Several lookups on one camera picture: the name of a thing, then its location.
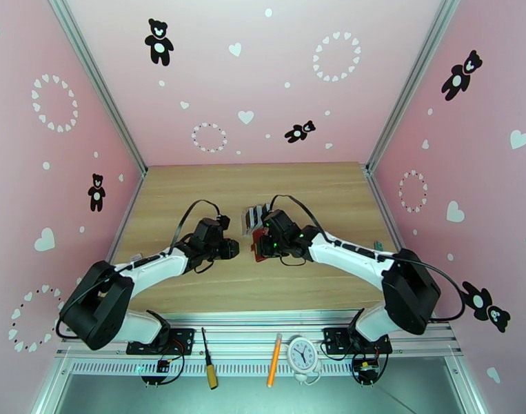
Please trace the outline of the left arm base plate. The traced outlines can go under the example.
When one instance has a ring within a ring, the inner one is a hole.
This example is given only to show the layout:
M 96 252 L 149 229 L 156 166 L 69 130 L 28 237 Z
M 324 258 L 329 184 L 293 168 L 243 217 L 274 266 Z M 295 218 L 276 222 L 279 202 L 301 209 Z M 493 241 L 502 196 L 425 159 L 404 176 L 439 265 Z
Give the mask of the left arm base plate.
M 127 355 L 190 355 L 196 330 L 193 328 L 162 328 L 150 344 L 128 342 Z

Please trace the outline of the white alarm clock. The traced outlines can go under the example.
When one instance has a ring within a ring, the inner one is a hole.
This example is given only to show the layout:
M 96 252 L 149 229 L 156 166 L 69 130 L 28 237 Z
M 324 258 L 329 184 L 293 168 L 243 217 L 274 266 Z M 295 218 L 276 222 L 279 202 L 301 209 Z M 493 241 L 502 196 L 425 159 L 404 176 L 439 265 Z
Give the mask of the white alarm clock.
M 287 345 L 286 355 L 294 378 L 300 384 L 311 386 L 320 380 L 322 363 L 315 345 L 308 338 L 294 336 Z

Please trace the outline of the aluminium frame post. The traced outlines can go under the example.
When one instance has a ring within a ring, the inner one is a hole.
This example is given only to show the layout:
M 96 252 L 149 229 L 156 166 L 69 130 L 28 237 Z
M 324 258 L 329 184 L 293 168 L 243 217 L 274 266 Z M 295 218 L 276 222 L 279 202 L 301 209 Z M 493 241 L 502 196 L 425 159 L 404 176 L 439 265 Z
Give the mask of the aluminium frame post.
M 90 83 L 97 92 L 101 103 L 117 131 L 117 134 L 121 138 L 121 141 L 130 156 L 133 158 L 142 178 L 144 178 L 148 172 L 148 167 L 133 140 L 130 130 L 118 109 L 110 89 L 96 63 L 96 60 L 94 59 L 94 55 L 91 53 L 82 31 L 73 16 L 67 0 L 48 0 L 48 2 L 73 47 L 77 58 L 81 62 L 83 69 L 87 73 Z
M 429 30 L 425 35 L 422 46 L 415 58 L 414 64 L 411 67 L 389 117 L 385 121 L 378 140 L 364 165 L 365 172 L 369 176 L 373 175 L 376 171 L 378 163 L 385 153 L 398 125 L 402 121 L 422 78 L 425 76 L 426 70 L 431 63 L 460 2 L 461 0 L 441 0 L 436 14 L 430 24 Z

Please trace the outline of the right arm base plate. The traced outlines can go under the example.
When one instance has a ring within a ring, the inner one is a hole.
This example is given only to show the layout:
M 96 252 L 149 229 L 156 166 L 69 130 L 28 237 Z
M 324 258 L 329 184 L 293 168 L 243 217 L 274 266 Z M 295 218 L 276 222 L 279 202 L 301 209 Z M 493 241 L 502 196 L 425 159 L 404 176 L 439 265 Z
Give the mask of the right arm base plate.
M 325 352 L 330 355 L 389 355 L 392 345 L 388 335 L 371 342 L 355 330 L 348 328 L 324 328 L 323 343 Z

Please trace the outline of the aluminium front rail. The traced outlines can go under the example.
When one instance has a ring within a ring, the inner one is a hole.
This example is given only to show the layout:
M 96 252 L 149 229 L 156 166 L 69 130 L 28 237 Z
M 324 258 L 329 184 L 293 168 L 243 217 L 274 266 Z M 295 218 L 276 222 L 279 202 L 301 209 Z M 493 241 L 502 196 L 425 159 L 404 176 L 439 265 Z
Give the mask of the aluminium front rail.
M 323 329 L 346 327 L 356 310 L 275 310 L 222 313 L 167 313 L 174 328 L 193 328 L 192 359 L 207 348 L 213 359 L 265 359 L 273 353 L 277 334 L 282 345 L 303 336 L 315 344 Z M 392 357 L 461 356 L 461 346 L 449 324 L 431 324 L 423 335 L 404 331 L 389 334 Z

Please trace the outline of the clear acrylic card stand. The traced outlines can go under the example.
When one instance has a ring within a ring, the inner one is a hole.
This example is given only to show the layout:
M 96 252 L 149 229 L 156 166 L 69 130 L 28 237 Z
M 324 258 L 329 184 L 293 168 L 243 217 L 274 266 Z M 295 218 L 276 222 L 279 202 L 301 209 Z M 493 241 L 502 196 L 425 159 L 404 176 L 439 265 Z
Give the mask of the clear acrylic card stand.
M 251 235 L 263 226 L 263 218 L 270 212 L 270 204 L 258 204 L 246 208 L 241 216 L 242 236 Z

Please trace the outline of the yellow handled screwdriver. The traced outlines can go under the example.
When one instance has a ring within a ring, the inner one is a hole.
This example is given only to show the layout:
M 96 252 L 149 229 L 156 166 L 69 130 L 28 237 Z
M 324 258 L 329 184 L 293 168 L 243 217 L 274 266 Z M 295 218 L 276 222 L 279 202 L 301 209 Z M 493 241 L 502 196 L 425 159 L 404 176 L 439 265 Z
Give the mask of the yellow handled screwdriver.
M 218 379 L 216 376 L 216 370 L 212 363 L 212 358 L 211 358 L 211 355 L 208 349 L 208 342 L 206 339 L 206 333 L 205 333 L 204 327 L 201 328 L 201 332 L 202 332 L 203 344 L 205 348 L 205 364 L 206 364 L 206 375 L 208 379 L 208 385 L 210 387 L 210 390 L 214 390 L 218 387 L 219 383 L 218 383 Z

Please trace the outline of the orange pen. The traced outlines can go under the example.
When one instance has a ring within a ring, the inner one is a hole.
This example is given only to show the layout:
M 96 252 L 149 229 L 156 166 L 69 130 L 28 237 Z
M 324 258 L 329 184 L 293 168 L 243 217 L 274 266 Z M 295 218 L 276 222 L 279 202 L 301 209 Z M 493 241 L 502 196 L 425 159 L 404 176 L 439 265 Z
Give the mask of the orange pen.
M 267 376 L 266 386 L 268 388 L 272 388 L 274 385 L 274 380 L 276 377 L 276 370 L 278 366 L 280 351 L 281 351 L 281 342 L 282 342 L 282 334 L 277 333 L 276 334 L 276 340 L 274 343 L 274 349 L 272 353 L 272 359 L 270 363 L 270 368 Z

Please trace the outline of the black bear wall sticker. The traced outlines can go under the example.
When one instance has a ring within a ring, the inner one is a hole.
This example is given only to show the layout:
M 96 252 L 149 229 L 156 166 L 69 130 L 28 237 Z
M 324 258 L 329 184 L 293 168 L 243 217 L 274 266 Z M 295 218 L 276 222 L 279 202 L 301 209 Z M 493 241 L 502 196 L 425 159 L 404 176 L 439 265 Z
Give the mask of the black bear wall sticker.
M 284 134 L 284 138 L 289 144 L 296 143 L 298 141 L 306 140 L 307 136 L 316 130 L 316 126 L 312 120 L 307 121 L 303 125 L 294 124 L 292 129 Z
M 476 50 L 472 50 L 463 63 L 456 64 L 451 68 L 451 75 L 443 83 L 441 92 L 445 95 L 445 101 L 451 101 L 460 91 L 465 92 L 470 84 L 471 76 L 483 64 Z
M 88 196 L 90 197 L 90 210 L 92 212 L 101 212 L 103 209 L 103 198 L 106 196 L 102 175 L 92 174 L 92 185 L 88 189 Z
M 170 53 L 174 50 L 172 42 L 167 37 L 168 25 L 164 21 L 148 19 L 150 34 L 145 38 L 145 45 L 150 47 L 150 58 L 153 64 L 169 66 Z
M 488 289 L 478 289 L 466 281 L 462 283 L 462 287 L 463 301 L 471 308 L 473 316 L 479 321 L 491 322 L 500 333 L 505 333 L 512 317 L 508 311 L 493 303 Z

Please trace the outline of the red leather card holder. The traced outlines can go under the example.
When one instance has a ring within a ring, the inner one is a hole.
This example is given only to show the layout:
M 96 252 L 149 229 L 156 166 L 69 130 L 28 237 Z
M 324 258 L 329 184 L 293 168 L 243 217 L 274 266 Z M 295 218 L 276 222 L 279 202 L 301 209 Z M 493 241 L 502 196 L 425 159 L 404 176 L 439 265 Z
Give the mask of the red leather card holder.
M 267 237 L 267 249 L 266 250 L 260 250 L 258 247 L 258 240 L 259 237 Z M 269 234 L 269 228 L 262 227 L 259 229 L 256 229 L 252 233 L 252 245 L 251 245 L 251 251 L 254 253 L 254 258 L 256 262 L 262 262 L 261 261 L 261 252 L 262 251 L 272 251 L 272 257 L 274 256 L 274 247 L 273 247 L 273 241 Z

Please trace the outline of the circuit board with yellow connector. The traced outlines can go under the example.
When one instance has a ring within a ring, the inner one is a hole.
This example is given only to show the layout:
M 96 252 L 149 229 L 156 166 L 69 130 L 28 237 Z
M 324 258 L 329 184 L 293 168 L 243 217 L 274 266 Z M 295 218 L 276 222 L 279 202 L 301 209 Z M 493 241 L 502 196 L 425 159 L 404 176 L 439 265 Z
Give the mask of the circuit board with yellow connector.
M 351 372 L 354 381 L 361 386 L 373 386 L 381 374 L 377 359 L 352 358 Z

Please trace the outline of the aluminium table side rail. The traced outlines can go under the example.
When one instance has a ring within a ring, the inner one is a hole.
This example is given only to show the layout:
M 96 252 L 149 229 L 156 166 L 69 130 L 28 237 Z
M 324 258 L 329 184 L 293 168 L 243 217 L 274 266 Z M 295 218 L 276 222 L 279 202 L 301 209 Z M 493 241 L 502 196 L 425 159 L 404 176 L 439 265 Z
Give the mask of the aluminium table side rail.
M 118 205 L 121 206 L 121 210 L 124 210 L 124 214 L 121 218 L 121 222 L 119 224 L 119 227 L 116 231 L 116 234 L 114 236 L 114 239 L 112 240 L 111 247 L 108 251 L 108 257 L 105 259 L 102 259 L 100 261 L 97 261 L 89 267 L 87 273 L 85 274 L 83 280 L 86 282 L 87 287 L 94 286 L 94 284 L 98 281 L 103 282 L 103 278 L 109 277 L 114 271 L 114 266 L 110 263 L 112 261 L 112 258 L 116 255 L 117 248 L 119 247 L 121 238 L 123 236 L 123 232 L 125 230 L 125 227 L 127 226 L 127 222 L 130 218 L 130 215 L 132 213 L 132 209 L 134 207 L 134 203 L 139 195 L 142 183 L 144 181 L 144 176 L 141 175 L 139 177 L 139 180 L 136 182 L 136 186 L 134 187 L 132 197 L 130 199 L 129 204 L 127 207 L 124 207 L 124 204 L 120 201 L 117 202 L 117 196 L 114 193 L 110 193 L 111 198 L 109 200 L 109 205 L 107 208 L 110 210 L 118 210 Z
M 421 335 L 430 322 L 441 290 L 419 257 L 404 248 L 397 223 L 374 175 L 367 176 L 370 189 L 397 251 L 379 257 L 391 266 L 382 272 L 385 312 L 401 329 Z

